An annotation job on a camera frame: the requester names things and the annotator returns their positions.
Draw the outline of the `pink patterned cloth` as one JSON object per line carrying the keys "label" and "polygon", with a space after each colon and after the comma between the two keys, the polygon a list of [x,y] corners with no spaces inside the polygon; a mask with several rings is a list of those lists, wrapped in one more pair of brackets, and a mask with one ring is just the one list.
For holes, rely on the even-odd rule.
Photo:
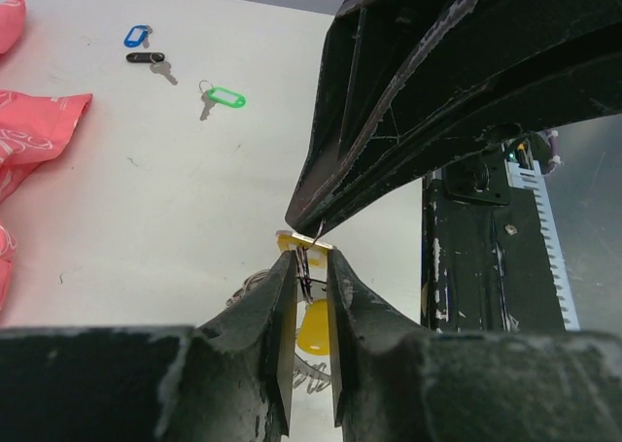
{"label": "pink patterned cloth", "polygon": [[[1,56],[20,40],[25,0],[1,2]],[[93,99],[91,93],[31,96],[1,88],[1,204],[42,163],[67,148]],[[1,311],[9,293],[17,239],[1,219]]]}

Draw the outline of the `blue key tag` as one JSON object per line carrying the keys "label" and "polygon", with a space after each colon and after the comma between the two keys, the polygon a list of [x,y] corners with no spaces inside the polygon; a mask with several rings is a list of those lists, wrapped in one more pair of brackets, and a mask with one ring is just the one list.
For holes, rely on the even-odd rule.
{"label": "blue key tag", "polygon": [[142,47],[146,49],[149,46],[149,39],[153,29],[147,24],[138,24],[130,28],[123,40],[123,44],[129,49],[137,49]]}

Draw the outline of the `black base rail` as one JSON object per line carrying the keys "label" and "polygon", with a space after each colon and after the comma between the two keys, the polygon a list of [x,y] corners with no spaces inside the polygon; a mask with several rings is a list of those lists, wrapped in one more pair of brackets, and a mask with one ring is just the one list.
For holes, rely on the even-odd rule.
{"label": "black base rail", "polygon": [[565,330],[535,198],[509,185],[505,146],[424,179],[421,323],[429,329]]}

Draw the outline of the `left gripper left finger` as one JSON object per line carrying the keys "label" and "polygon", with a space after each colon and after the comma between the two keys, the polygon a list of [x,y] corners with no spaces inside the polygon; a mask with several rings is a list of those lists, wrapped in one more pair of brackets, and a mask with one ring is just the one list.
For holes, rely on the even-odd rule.
{"label": "left gripper left finger", "polygon": [[1,333],[5,441],[278,441],[290,432],[296,268],[201,326]]}

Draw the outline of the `large keyring with yellow handle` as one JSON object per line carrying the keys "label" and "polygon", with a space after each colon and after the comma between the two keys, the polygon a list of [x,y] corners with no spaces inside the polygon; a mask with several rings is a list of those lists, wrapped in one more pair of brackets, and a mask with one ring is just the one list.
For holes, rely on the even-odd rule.
{"label": "large keyring with yellow handle", "polygon": [[308,394],[327,390],[331,384],[329,355],[320,357],[303,352],[296,344],[297,330],[300,326],[306,304],[318,299],[327,300],[327,268],[310,267],[307,252],[302,248],[291,251],[296,254],[296,322],[293,354],[293,387],[305,386]]}

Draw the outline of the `key with green tag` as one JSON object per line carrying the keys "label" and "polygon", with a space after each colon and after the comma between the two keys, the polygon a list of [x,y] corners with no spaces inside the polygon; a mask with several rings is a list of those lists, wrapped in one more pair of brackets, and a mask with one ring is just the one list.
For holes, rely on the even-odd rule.
{"label": "key with green tag", "polygon": [[208,119],[212,109],[216,105],[223,105],[232,109],[240,109],[247,103],[246,98],[242,94],[221,86],[214,86],[207,80],[201,80],[198,83],[198,89],[202,102],[202,110],[199,117],[201,121]]}

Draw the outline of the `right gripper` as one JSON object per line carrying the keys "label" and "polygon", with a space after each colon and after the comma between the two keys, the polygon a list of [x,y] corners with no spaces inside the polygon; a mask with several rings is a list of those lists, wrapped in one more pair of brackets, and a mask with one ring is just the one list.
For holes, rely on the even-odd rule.
{"label": "right gripper", "polygon": [[310,163],[442,164],[469,153],[503,97],[597,53],[621,0],[344,0],[328,30]]}

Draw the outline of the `key with black head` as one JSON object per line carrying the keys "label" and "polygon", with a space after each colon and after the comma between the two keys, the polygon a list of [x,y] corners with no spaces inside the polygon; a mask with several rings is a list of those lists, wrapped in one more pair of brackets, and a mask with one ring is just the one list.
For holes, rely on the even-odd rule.
{"label": "key with black head", "polygon": [[172,74],[171,64],[162,52],[131,52],[125,59],[129,63],[148,65],[152,73],[162,76],[172,85],[178,84],[178,80]]}

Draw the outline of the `key with yellow tag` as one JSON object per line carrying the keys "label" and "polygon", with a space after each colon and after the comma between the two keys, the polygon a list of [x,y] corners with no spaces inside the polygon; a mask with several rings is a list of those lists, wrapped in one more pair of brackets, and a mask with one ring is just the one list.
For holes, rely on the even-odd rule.
{"label": "key with yellow tag", "polygon": [[281,252],[295,251],[302,248],[307,252],[307,261],[310,267],[326,268],[328,265],[328,252],[335,249],[335,246],[322,241],[315,241],[313,238],[299,234],[292,230],[277,230],[277,247]]}
{"label": "key with yellow tag", "polygon": [[296,335],[297,346],[313,356],[329,355],[328,302],[318,299],[305,305]]}

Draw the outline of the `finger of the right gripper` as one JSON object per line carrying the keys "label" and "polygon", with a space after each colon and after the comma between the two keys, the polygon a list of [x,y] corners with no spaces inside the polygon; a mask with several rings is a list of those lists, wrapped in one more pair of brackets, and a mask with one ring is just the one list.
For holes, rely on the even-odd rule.
{"label": "finger of the right gripper", "polygon": [[339,154],[329,135],[307,155],[285,221],[305,234],[327,233],[385,194],[486,146],[484,127],[462,131],[481,112],[476,100],[419,113],[412,99],[373,112],[352,147]]}

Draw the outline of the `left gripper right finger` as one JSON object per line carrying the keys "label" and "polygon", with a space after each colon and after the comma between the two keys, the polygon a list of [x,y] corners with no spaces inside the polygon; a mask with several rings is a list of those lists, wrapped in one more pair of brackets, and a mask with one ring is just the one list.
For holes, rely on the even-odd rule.
{"label": "left gripper right finger", "polygon": [[621,342],[595,332],[441,333],[328,254],[333,419],[347,441],[617,441]]}

